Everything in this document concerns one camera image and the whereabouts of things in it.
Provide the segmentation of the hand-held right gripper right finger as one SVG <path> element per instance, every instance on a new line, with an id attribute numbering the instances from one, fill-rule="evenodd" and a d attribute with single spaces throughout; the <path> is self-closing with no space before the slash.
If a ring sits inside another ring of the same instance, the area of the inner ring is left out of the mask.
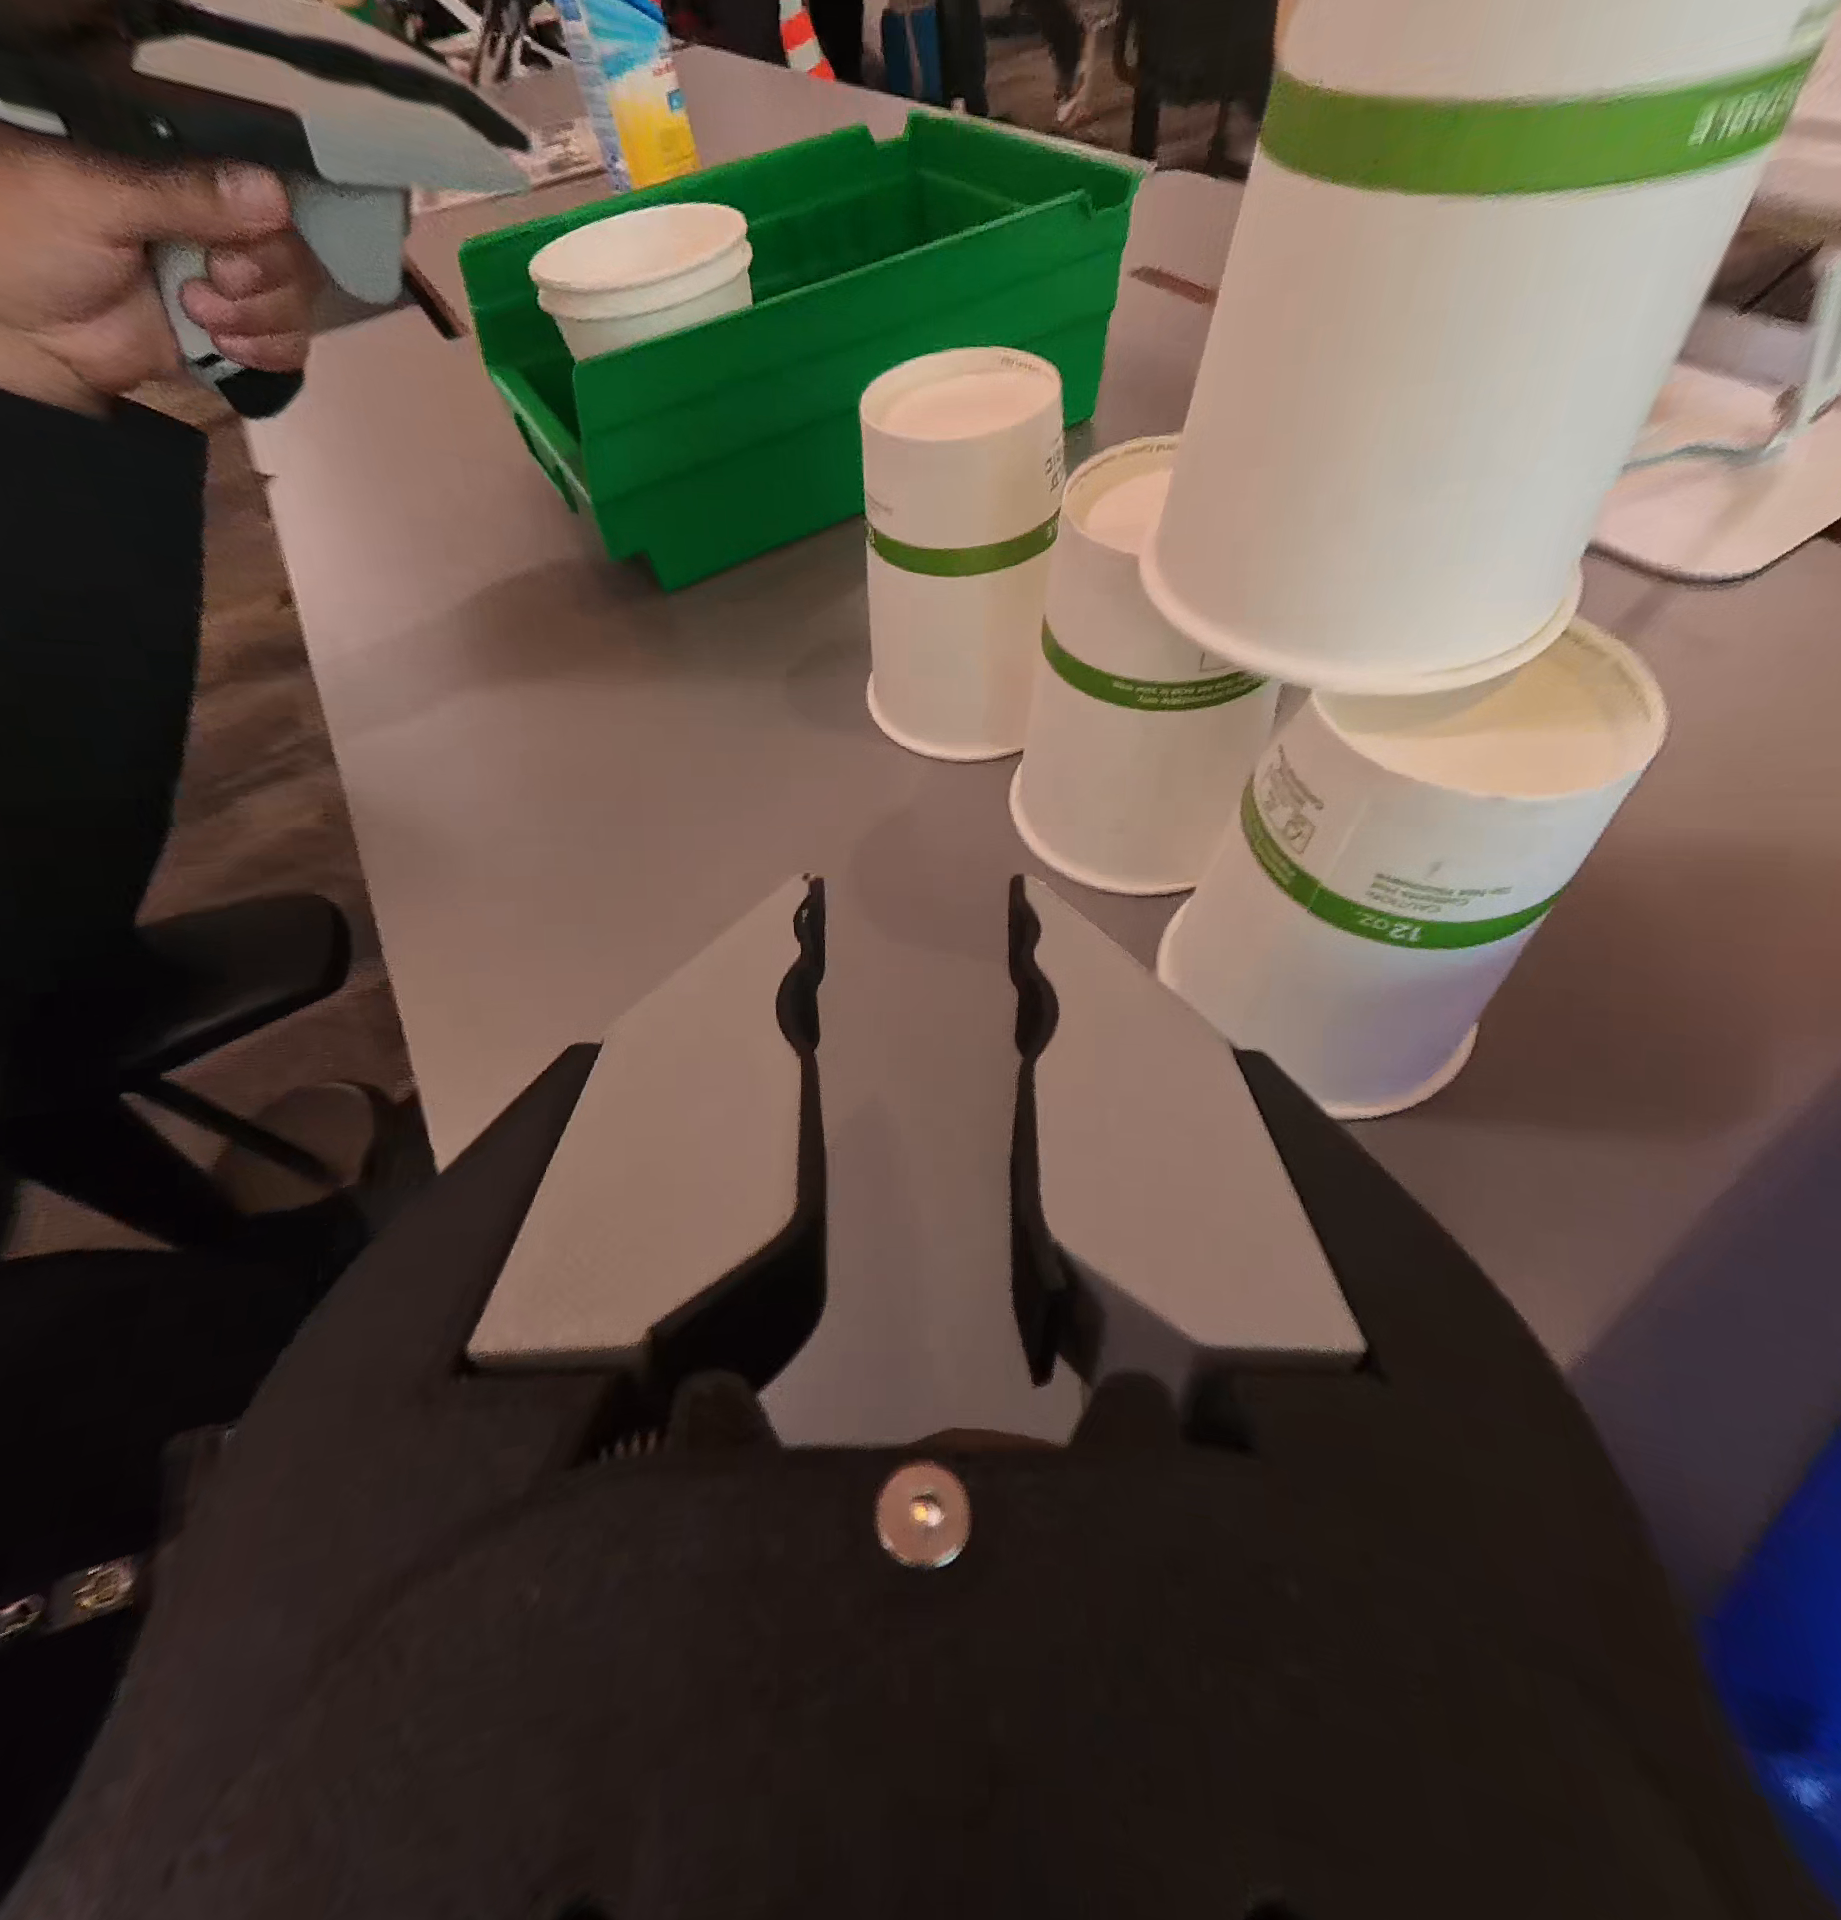
<path id="1" fill-rule="evenodd" d="M 1035 877 L 1009 887 L 1010 1302 L 1033 1384 L 1366 1356 L 1227 1038 Z"/>

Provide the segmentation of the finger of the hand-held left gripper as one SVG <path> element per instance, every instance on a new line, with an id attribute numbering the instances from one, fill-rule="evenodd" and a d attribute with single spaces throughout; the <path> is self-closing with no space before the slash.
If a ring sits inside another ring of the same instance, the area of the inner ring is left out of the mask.
<path id="1" fill-rule="evenodd" d="M 442 62 L 333 5 L 154 5 L 132 69 L 290 114 L 321 180 L 502 195 L 529 133 Z"/>

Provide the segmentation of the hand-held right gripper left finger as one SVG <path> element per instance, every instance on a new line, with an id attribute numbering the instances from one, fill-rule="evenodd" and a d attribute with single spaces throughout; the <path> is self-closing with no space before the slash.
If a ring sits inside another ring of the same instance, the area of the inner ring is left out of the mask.
<path id="1" fill-rule="evenodd" d="M 467 1344 L 482 1373 L 760 1389 L 826 1304 L 826 890 L 779 885 L 622 1014 Z"/>

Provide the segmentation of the green plastic bin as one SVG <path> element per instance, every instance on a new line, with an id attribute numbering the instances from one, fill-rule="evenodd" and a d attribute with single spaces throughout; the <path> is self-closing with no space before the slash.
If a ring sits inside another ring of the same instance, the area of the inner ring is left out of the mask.
<path id="1" fill-rule="evenodd" d="M 467 241 L 482 365 L 536 463 L 614 563 L 690 588 L 863 513 L 859 402 L 956 349 L 1061 372 L 1093 418 L 1139 167 L 956 114 L 853 124 Z M 542 313 L 532 257 L 631 213 L 747 217 L 752 305 L 588 362 Z"/>

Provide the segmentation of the person's left hand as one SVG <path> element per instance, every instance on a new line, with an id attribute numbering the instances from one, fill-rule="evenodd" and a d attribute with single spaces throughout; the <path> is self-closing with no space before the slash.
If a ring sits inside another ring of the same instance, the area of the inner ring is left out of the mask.
<path id="1" fill-rule="evenodd" d="M 0 122 L 0 390 L 95 417 L 182 372 L 151 260 L 164 245 L 203 250 L 182 307 L 220 354 L 305 368 L 325 274 L 275 174 L 107 157 Z"/>

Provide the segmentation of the blue yellow canister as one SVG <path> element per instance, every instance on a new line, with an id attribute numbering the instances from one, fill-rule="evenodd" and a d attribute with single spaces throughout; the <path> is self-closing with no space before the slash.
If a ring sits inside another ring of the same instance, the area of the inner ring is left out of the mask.
<path id="1" fill-rule="evenodd" d="M 658 2 L 558 2 L 568 61 L 609 183 L 629 195 L 700 170 Z"/>

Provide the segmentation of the black office chair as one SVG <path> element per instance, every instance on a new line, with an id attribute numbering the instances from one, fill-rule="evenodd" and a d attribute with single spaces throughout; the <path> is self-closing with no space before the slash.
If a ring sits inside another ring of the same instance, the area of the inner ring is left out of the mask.
<path id="1" fill-rule="evenodd" d="M 386 1205 L 423 1170 L 419 1130 L 379 1086 L 333 1079 L 237 1110 L 195 1073 L 321 1010 L 349 985 L 346 914 L 313 893 L 235 900 L 141 924 L 87 1044 L 122 1142 L 118 1220 L 166 1247 L 231 1247 L 255 1223 Z"/>

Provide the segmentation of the person's black clothing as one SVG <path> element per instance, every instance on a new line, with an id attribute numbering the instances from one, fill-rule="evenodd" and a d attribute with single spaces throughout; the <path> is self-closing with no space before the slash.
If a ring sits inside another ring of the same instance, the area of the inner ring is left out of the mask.
<path id="1" fill-rule="evenodd" d="M 419 1098 L 354 1082 L 261 1122 L 341 1173 L 253 1213 L 222 1247 L 0 1264 L 0 1607 L 162 1535 L 164 1454 L 231 1429 L 341 1275 L 432 1173 Z M 0 1644 L 0 1902 L 107 1720 L 141 1616 L 120 1608 Z"/>

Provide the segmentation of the blue plastic bin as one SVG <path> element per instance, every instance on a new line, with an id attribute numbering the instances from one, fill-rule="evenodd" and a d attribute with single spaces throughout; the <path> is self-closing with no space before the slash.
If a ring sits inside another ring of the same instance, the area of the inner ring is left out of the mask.
<path id="1" fill-rule="evenodd" d="M 1703 1644 L 1758 1785 L 1841 1913 L 1841 1426 L 1741 1565 Z"/>

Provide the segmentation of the white tablet stand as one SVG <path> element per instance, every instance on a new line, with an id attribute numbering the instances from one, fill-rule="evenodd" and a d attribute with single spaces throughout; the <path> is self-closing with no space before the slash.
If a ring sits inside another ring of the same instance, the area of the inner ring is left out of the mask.
<path id="1" fill-rule="evenodd" d="M 1841 250 L 1805 321 L 1707 308 L 1662 387 L 1591 550 L 1731 586 L 1841 524 Z"/>

